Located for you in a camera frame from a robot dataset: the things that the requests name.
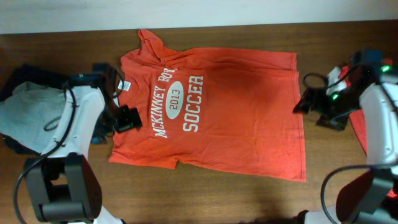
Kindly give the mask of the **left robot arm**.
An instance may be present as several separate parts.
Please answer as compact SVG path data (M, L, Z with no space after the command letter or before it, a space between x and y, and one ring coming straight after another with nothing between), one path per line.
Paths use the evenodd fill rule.
M18 183L25 182L36 218L44 223L124 223L103 206L100 183L88 163L96 123L116 133L140 129L136 108L114 101L118 71L96 63L90 73L71 76L64 85L60 121L40 157L28 159Z

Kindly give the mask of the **orange soccer t-shirt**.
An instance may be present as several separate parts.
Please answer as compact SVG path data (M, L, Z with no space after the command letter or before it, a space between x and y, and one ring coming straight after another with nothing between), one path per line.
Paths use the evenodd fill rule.
M305 181L295 53L176 51L149 30L138 35L141 47L121 58L119 102L138 110L142 127L114 135L110 162Z

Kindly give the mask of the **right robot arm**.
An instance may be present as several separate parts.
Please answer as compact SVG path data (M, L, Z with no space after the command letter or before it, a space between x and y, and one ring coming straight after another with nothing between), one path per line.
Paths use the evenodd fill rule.
M320 190L321 210L303 211L302 223L397 223L397 199L388 196L397 192L397 68L385 63L379 50L360 50L345 76L307 87L293 112L316 111L317 125L342 131L357 110L364 114L367 161L330 172ZM329 180L354 169L365 172L340 190L335 205L326 206Z

